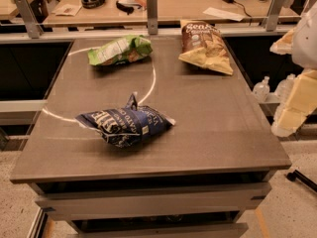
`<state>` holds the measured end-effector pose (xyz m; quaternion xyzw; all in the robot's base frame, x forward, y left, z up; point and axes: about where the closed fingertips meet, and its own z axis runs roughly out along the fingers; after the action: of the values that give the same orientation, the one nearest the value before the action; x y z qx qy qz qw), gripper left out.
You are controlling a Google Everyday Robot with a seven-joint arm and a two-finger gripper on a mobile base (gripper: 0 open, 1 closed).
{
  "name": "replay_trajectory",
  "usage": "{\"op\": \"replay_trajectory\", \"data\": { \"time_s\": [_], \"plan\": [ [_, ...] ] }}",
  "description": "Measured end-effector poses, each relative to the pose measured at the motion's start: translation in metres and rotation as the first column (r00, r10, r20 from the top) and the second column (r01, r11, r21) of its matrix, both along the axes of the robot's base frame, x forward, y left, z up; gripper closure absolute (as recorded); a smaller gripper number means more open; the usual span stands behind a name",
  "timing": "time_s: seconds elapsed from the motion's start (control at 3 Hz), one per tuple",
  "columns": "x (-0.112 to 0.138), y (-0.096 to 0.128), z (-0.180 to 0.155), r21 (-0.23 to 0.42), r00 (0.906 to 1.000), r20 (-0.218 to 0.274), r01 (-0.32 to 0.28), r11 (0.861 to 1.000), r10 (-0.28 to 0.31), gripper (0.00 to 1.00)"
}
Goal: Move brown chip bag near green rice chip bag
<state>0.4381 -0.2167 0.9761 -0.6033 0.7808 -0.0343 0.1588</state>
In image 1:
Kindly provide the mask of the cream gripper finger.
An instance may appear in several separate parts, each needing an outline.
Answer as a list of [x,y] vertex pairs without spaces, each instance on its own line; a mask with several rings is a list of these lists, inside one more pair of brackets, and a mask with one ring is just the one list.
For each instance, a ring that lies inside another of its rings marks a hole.
[[295,29],[289,30],[279,40],[274,42],[269,50],[278,55],[291,55],[294,31]]
[[295,133],[307,116],[295,109],[278,107],[271,125],[271,132],[277,137],[288,137]]

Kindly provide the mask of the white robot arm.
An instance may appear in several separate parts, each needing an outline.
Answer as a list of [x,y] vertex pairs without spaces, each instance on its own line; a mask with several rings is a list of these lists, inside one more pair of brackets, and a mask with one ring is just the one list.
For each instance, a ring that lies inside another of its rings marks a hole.
[[288,137],[317,109],[317,2],[269,50],[291,55],[292,61],[303,68],[294,79],[285,81],[271,125],[275,136]]

